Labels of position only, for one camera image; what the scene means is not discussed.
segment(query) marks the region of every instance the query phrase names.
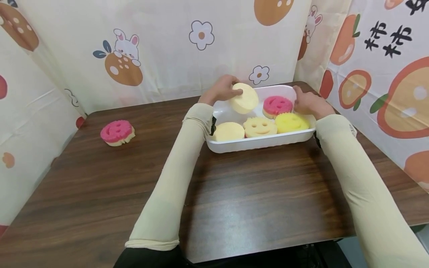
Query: arm sleeve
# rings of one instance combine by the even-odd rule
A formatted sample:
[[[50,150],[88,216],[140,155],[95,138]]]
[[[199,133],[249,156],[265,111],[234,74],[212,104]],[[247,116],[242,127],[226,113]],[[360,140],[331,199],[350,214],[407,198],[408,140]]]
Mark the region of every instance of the arm sleeve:
[[[186,114],[158,182],[143,208],[127,248],[168,251],[179,244],[179,226],[201,146],[210,134],[213,107],[197,103]]]
[[[350,206],[370,268],[428,267],[429,255],[407,225],[364,149],[338,114],[316,122],[317,137]]]

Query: table surface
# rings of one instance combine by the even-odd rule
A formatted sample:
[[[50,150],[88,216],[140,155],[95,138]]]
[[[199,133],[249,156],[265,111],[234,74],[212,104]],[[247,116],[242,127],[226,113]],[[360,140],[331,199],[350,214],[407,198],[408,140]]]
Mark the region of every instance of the table surface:
[[[0,240],[1,266],[111,268],[197,100],[89,115]],[[119,119],[131,122],[136,137],[109,147],[99,132]],[[429,222],[429,195],[362,134],[358,139],[407,223]],[[181,246],[191,261],[353,234],[336,175],[314,139],[226,154],[203,145],[180,225]]]

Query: yellow smiley sponge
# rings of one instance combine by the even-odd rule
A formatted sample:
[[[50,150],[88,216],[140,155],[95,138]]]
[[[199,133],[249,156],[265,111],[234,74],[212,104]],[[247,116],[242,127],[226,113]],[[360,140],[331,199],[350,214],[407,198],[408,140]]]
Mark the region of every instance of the yellow smiley sponge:
[[[213,133],[213,140],[216,142],[226,142],[244,138],[244,128],[234,122],[226,122],[216,126]]]
[[[293,113],[279,114],[275,118],[278,133],[287,133],[310,128],[310,123],[303,116]]]
[[[247,114],[255,109],[258,105],[258,94],[251,86],[244,83],[237,83],[233,85],[233,90],[237,89],[242,89],[243,94],[230,99],[230,105],[239,114]]]
[[[251,117],[243,124],[246,138],[277,134],[277,126],[265,117]]]

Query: pink sponge on table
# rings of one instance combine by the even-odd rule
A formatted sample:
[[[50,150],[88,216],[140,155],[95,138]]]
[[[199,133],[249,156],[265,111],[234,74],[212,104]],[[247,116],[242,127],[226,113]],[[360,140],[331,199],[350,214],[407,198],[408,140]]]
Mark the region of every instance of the pink sponge on table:
[[[293,103],[282,96],[271,96],[264,100],[262,113],[269,119],[274,119],[279,114],[290,113]]]
[[[136,135],[133,126],[127,120],[118,120],[105,126],[100,136],[108,145],[120,146],[130,142]]]

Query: white tray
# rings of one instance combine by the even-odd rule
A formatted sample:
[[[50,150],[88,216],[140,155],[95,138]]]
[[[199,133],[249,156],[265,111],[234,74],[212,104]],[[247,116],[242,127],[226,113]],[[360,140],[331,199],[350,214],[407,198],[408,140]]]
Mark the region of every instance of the white tray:
[[[270,96],[283,96],[285,98],[290,99],[292,103],[294,103],[296,100],[295,91],[291,86],[275,85],[268,87],[259,87],[255,88],[255,91],[259,97],[259,104],[258,106],[256,106],[255,109],[253,109],[252,112],[248,114],[239,114],[235,112],[227,101],[216,102],[213,106],[213,115],[217,119],[216,125],[225,122],[236,122],[242,125],[249,117],[265,117],[262,113],[263,103],[264,100]],[[316,119],[312,115],[304,115],[304,117],[307,118],[307,120],[310,122],[310,129],[256,138],[245,138],[228,142],[215,142],[211,139],[207,139],[207,145],[213,152],[222,154],[228,152],[285,145],[296,142],[305,142],[313,136],[313,133],[316,130]]]

